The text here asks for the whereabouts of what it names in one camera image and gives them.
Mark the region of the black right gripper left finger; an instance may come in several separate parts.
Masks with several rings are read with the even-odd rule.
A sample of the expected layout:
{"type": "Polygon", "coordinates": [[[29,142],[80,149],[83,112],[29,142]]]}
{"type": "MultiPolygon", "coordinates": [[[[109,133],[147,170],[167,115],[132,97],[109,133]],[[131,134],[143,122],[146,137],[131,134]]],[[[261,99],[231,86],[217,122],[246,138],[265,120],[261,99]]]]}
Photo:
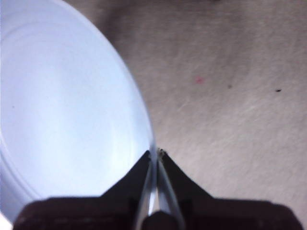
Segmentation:
{"type": "Polygon", "coordinates": [[[146,151],[101,196],[55,197],[26,205],[15,230],[136,230],[148,215],[151,157],[146,151]]]}

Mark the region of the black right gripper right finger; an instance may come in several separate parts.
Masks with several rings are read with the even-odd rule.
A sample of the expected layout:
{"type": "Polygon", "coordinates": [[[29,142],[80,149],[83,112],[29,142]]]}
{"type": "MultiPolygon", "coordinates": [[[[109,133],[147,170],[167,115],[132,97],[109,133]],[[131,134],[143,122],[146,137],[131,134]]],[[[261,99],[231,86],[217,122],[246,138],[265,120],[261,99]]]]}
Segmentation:
{"type": "Polygon", "coordinates": [[[160,209],[181,230],[301,230],[284,205],[263,200],[216,198],[190,179],[163,149],[157,152],[160,209]]]}

